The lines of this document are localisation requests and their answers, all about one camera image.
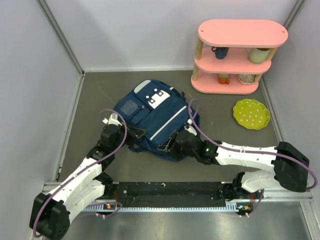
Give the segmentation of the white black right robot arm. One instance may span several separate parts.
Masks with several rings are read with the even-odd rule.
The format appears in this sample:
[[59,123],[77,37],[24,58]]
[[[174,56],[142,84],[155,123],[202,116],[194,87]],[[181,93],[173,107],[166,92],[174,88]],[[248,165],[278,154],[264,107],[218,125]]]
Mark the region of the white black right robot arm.
[[253,172],[240,172],[232,180],[233,192],[239,198],[263,189],[282,187],[288,191],[307,191],[308,162],[302,154],[293,160],[281,156],[281,147],[297,149],[281,142],[279,146],[258,148],[228,144],[221,141],[202,140],[183,130],[159,146],[169,157],[181,160],[191,157],[204,165],[242,166],[254,168]]

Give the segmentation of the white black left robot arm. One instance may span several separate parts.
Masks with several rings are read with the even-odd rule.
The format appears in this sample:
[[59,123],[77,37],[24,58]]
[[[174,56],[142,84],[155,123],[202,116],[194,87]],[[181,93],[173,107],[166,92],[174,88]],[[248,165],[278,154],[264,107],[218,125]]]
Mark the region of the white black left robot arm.
[[50,192],[39,193],[33,202],[29,226],[35,238],[62,239],[73,220],[93,201],[109,198],[113,179],[104,171],[123,146],[134,145],[146,131],[124,123],[104,126],[97,144],[77,169]]

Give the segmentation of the navy blue student backpack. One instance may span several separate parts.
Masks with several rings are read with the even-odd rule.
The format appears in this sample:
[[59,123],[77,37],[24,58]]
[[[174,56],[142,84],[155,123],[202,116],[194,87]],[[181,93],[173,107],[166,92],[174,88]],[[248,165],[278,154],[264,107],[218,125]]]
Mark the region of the navy blue student backpack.
[[183,92],[156,79],[146,79],[123,97],[114,107],[128,127],[146,130],[146,134],[129,145],[134,153],[150,152],[159,158],[178,162],[170,152],[157,150],[168,138],[186,129],[197,137],[188,113]]

